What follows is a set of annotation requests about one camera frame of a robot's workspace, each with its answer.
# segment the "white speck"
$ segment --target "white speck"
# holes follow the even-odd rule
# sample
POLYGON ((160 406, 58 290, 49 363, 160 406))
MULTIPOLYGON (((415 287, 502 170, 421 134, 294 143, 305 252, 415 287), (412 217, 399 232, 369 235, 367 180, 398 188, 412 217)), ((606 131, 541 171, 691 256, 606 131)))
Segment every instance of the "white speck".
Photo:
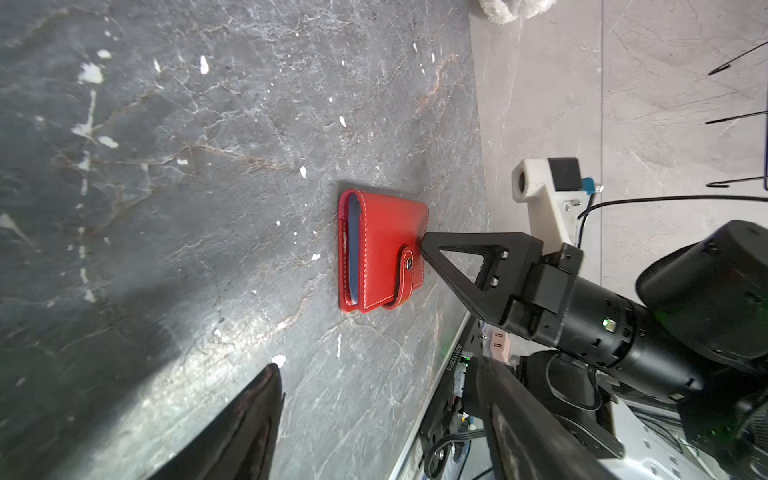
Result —
POLYGON ((16 225, 16 222, 13 221, 10 215, 8 214, 0 215, 0 228, 7 228, 9 230, 13 230, 13 232, 16 233, 16 235, 19 235, 21 239, 27 243, 27 245, 29 245, 30 247, 32 246, 32 240, 30 240, 29 237, 24 235, 24 232, 22 232, 22 229, 20 229, 18 225, 16 225))
POLYGON ((277 368, 282 369, 283 365, 286 364, 286 356, 285 355, 275 355, 272 357, 272 363, 277 365, 277 368))
POLYGON ((98 65, 94 65, 92 63, 84 63, 81 64, 80 67, 83 70, 78 75, 78 83, 87 81, 92 84, 100 84, 102 81, 104 81, 104 76, 101 74, 101 67, 98 65))
POLYGON ((88 119, 84 124, 72 127, 72 133, 81 137, 91 138, 94 129, 94 110, 96 109, 96 90, 91 90, 91 106, 88 107, 88 119))
POLYGON ((89 171, 91 169, 91 154, 85 152, 83 154, 83 161, 77 164, 80 170, 89 171))
POLYGON ((102 145, 107 145, 109 148, 117 148, 120 144, 109 137, 99 137, 98 141, 102 145))

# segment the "gray marble surface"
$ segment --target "gray marble surface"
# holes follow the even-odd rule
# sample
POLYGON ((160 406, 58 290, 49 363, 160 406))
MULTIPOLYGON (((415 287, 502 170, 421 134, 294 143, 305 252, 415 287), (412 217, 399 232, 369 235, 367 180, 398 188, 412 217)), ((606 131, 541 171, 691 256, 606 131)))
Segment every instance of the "gray marble surface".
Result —
POLYGON ((486 231, 467 5, 37 0, 0 19, 0 476, 146 478, 275 356, 271 478, 383 478, 464 313, 337 307, 336 202, 486 231))

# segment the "red leather card holder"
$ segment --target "red leather card holder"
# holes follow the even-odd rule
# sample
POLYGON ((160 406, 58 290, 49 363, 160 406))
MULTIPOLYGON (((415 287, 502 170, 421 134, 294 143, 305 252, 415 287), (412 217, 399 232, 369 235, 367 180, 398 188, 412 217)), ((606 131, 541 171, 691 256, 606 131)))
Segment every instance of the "red leather card holder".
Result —
POLYGON ((342 194, 339 200, 339 306, 342 311, 369 312, 380 306, 394 309, 424 283, 424 259, 419 248, 428 222, 429 208, 419 202, 359 190, 342 194))

